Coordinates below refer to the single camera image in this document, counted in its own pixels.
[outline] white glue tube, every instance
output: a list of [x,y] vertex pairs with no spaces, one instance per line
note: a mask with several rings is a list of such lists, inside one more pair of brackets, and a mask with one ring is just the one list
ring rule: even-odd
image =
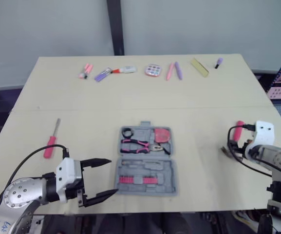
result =
[[135,66],[126,66],[120,69],[113,70],[112,73],[133,73],[136,72],[137,68]]

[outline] white wall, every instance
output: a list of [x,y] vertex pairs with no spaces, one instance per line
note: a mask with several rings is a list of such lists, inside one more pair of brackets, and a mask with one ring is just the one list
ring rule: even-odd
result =
[[126,55],[240,53],[281,67],[281,0],[122,0]]
[[21,87],[39,56],[97,55],[113,55],[105,0],[0,0],[0,89]]

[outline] purple highlighter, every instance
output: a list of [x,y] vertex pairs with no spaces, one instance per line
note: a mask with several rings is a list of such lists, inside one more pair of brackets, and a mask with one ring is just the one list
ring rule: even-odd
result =
[[179,67],[179,63],[178,62],[175,62],[175,67],[176,67],[176,73],[177,73],[177,76],[180,80],[183,79],[183,73],[181,72],[180,70],[180,67]]
[[104,78],[106,78],[109,74],[111,74],[112,69],[110,67],[106,68],[104,71],[102,71],[99,75],[95,77],[95,80],[97,82],[102,81]]

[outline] calculator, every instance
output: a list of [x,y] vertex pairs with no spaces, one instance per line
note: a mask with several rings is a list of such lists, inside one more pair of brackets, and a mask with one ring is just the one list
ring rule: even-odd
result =
[[145,74],[151,77],[158,77],[161,74],[162,68],[156,64],[149,64],[145,69]]

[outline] purple marker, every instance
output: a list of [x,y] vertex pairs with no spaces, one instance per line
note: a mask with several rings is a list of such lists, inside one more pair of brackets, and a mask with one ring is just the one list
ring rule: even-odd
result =
[[112,69],[108,67],[107,69],[105,69],[104,71],[102,71],[99,75],[97,75],[97,76],[95,77],[95,80],[96,80],[97,82],[100,82],[100,81],[102,81],[105,77],[107,77],[108,75],[110,75],[111,72],[112,72]]
[[219,58],[219,59],[217,60],[217,63],[216,63],[215,69],[217,69],[217,68],[218,68],[218,66],[219,66],[220,64],[222,64],[222,62],[223,62],[223,58]]
[[183,79],[183,73],[181,72],[180,70],[180,67],[179,67],[179,63],[178,62],[175,62],[175,67],[176,67],[176,72],[177,72],[177,76],[180,80]]

